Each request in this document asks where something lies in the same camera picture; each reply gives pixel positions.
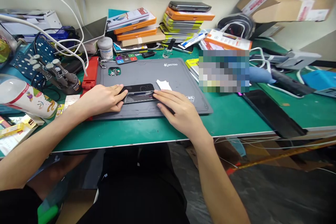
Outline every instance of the pixelated blurred area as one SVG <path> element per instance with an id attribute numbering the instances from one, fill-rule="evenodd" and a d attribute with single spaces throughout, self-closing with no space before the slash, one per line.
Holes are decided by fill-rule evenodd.
<path id="1" fill-rule="evenodd" d="M 199 52 L 199 87 L 203 92 L 248 92 L 248 50 L 204 50 Z"/>

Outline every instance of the mat logo text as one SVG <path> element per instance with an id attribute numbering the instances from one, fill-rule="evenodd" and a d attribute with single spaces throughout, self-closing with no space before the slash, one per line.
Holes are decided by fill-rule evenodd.
<path id="1" fill-rule="evenodd" d="M 169 66 L 172 66 L 172 65 L 177 65 L 177 64 L 164 64 L 163 66 L 164 67 L 169 67 Z"/>

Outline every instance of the white bottle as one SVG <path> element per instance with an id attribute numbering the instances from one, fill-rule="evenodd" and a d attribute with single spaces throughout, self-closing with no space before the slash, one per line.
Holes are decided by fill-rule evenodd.
<path id="1" fill-rule="evenodd" d="M 27 82 L 0 74 L 0 104 L 41 118 L 51 118 L 58 104 Z"/>
<path id="2" fill-rule="evenodd" d="M 113 41 L 110 37 L 99 39 L 97 45 L 100 50 L 100 56 L 103 60 L 113 59 Z"/>

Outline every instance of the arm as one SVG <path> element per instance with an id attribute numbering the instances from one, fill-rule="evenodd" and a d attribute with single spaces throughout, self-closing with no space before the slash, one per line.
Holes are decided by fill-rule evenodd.
<path id="1" fill-rule="evenodd" d="M 214 223 L 249 224 L 249 217 L 227 176 L 215 150 L 214 141 L 204 127 L 193 104 L 183 95 L 170 90 L 155 90 L 161 112 L 178 131 L 185 134 L 197 152 L 199 176 L 205 203 Z"/>
<path id="2" fill-rule="evenodd" d="M 69 106 L 64 113 L 29 137 L 0 162 L 0 191 L 23 188 L 56 145 L 86 118 L 104 112 L 120 111 L 127 91 L 123 85 L 97 85 Z"/>

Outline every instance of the hand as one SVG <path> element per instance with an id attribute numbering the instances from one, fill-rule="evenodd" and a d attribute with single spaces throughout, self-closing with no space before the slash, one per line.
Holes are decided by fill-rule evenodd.
<path id="1" fill-rule="evenodd" d="M 119 112 L 124 104 L 121 100 L 125 98 L 128 91 L 125 90 L 121 94 L 119 92 L 123 88 L 123 84 L 105 87 L 96 85 L 86 92 L 78 101 L 70 105 L 67 110 L 80 113 L 85 120 L 91 116 L 102 114 L 105 112 Z"/>
<path id="2" fill-rule="evenodd" d="M 194 105 L 185 95 L 170 90 L 154 90 L 153 95 L 157 100 L 170 107 L 173 115 L 164 105 L 157 106 L 175 129 L 186 135 L 193 143 L 203 141 L 203 138 L 211 138 Z"/>

